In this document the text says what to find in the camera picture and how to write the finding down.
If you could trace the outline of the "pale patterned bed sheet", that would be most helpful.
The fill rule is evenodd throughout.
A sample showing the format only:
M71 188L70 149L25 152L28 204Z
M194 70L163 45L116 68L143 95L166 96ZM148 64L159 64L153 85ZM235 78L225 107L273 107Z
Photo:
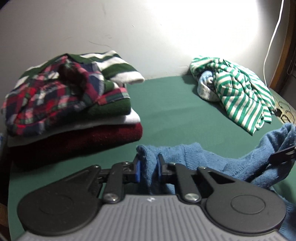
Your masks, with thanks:
M270 92L276 104L275 116L277 119L282 123L295 125L295 109L274 90L270 89Z

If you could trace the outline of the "dark red folded sweater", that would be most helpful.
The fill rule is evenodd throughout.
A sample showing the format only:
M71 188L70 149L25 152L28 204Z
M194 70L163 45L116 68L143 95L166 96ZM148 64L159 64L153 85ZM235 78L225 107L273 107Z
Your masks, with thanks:
M6 156L15 163L59 162L133 143L142 137L142 125L105 125L68 131L36 142L8 147Z

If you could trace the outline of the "green white striped crumpled shirt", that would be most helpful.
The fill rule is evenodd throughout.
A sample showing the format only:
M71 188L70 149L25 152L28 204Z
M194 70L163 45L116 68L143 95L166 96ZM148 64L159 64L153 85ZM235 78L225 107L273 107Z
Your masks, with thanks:
M192 76L199 80L204 71L213 73L216 93L230 120L253 135L265 123L272 122L276 104L268 87L248 68L223 58L194 58Z

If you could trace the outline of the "light blue small garment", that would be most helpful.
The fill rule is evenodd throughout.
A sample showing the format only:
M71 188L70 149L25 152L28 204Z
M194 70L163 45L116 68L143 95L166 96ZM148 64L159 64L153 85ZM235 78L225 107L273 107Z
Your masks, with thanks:
M197 93L203 100L210 102L219 102L214 85L213 73L209 70L204 71L198 80Z

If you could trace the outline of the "wooden bed post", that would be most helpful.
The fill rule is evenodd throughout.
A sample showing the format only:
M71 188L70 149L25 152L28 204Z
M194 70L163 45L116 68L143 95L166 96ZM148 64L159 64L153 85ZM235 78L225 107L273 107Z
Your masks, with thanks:
M270 88L280 93L283 89L295 58L295 1L290 1L287 33L278 65L270 83Z

